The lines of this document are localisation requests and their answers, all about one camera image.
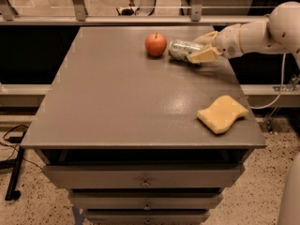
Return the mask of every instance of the sponge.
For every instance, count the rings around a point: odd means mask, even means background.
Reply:
[[[230,96],[221,96],[207,109],[197,111],[197,117],[215,134],[226,132],[237,118],[247,114],[248,110]]]

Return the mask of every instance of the desk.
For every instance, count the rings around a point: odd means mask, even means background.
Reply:
[[[149,57],[152,32],[192,40],[211,27],[81,28],[22,141],[94,222],[209,217],[265,140],[250,112],[214,135],[196,112],[230,95],[249,108],[226,59],[198,67]]]

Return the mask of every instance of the red apple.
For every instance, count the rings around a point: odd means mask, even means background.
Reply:
[[[167,48],[167,39],[160,33],[150,34],[144,41],[147,52],[152,56],[161,56]]]

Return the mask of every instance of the wooden drawer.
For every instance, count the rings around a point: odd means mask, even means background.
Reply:
[[[86,211],[85,217],[90,222],[105,223],[140,223],[151,225],[161,222],[189,223],[199,225],[209,217],[209,212],[199,211]]]
[[[139,189],[137,191],[69,192],[69,200],[81,209],[211,209],[222,200],[221,194],[187,191]]]
[[[58,188],[227,188],[242,165],[46,166]]]

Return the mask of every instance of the floor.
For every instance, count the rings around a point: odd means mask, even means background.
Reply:
[[[278,209],[287,176],[293,158],[300,152],[299,120],[294,112],[286,110],[273,120],[274,134],[266,130],[262,116],[256,114],[267,141],[265,149],[256,150],[246,161],[246,170],[237,182],[223,192],[224,199],[211,216],[202,225],[275,225]],[[13,124],[1,116],[1,142],[5,132],[26,119],[16,117]],[[7,159],[11,148],[0,147],[0,159]],[[43,163],[32,150],[26,150],[25,158],[42,167]],[[28,161],[22,163],[17,185],[21,198],[6,202],[5,195],[11,170],[0,171],[0,224],[75,224],[72,204],[63,189],[57,189],[41,173],[40,168]],[[85,220],[79,224],[91,224]]]

